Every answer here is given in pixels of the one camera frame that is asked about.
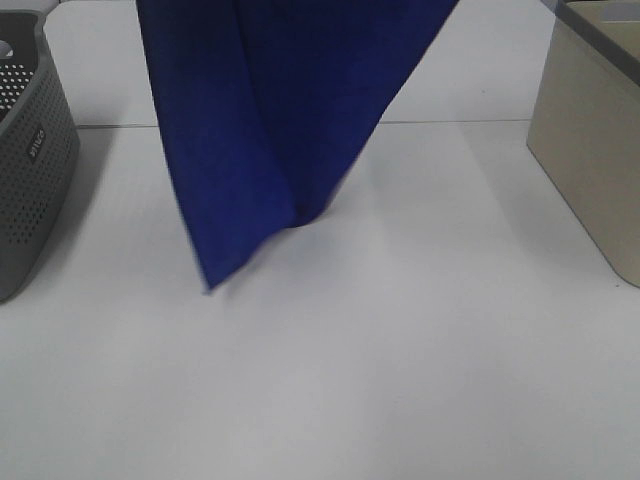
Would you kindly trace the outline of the grey perforated plastic basket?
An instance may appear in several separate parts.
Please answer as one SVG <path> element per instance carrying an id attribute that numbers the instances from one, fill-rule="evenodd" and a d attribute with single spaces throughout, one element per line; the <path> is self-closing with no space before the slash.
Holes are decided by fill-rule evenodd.
<path id="1" fill-rule="evenodd" d="M 80 140 L 44 32 L 46 17 L 4 10 L 1 40 L 1 298 L 21 290 L 67 196 Z"/>

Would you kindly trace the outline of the blue towel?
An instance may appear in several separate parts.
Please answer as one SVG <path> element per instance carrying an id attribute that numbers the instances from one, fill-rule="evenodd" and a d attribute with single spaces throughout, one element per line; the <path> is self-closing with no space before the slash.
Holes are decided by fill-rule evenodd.
<path id="1" fill-rule="evenodd" d="M 451 1 L 140 1 L 164 154 L 214 289 L 321 215 Z"/>

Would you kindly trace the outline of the beige storage box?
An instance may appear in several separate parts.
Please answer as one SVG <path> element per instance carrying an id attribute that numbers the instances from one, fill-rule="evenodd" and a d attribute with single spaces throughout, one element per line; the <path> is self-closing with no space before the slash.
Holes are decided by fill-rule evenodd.
<path id="1" fill-rule="evenodd" d="M 639 283 L 639 4 L 559 1 L 527 146 L 615 273 Z"/>

